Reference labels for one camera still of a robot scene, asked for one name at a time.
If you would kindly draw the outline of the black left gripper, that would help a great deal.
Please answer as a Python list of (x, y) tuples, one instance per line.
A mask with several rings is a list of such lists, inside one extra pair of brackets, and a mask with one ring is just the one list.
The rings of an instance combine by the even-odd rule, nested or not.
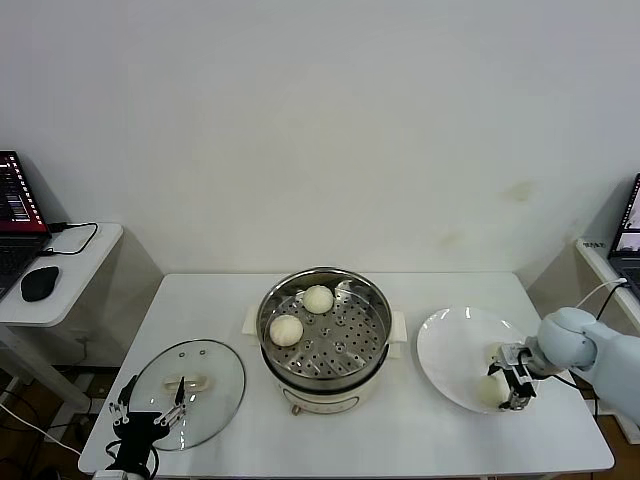
[(120, 390), (116, 402), (109, 403), (113, 430), (120, 440), (114, 461), (116, 468), (146, 467), (153, 443), (166, 436), (166, 427), (163, 425), (173, 425), (185, 411), (185, 377), (182, 376), (177, 384), (174, 404), (164, 414), (151, 411), (129, 413), (137, 378), (137, 375), (133, 375)]

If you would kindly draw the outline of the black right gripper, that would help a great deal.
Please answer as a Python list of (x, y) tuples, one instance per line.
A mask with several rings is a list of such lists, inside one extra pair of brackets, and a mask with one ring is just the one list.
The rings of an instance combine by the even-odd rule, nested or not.
[(529, 377), (527, 368), (532, 358), (531, 350), (521, 343), (504, 343), (499, 347), (499, 361), (489, 365), (487, 375), (492, 376), (503, 370), (503, 375), (509, 386), (507, 399), (499, 404), (501, 410), (521, 411), (532, 398), (537, 396), (534, 380)]

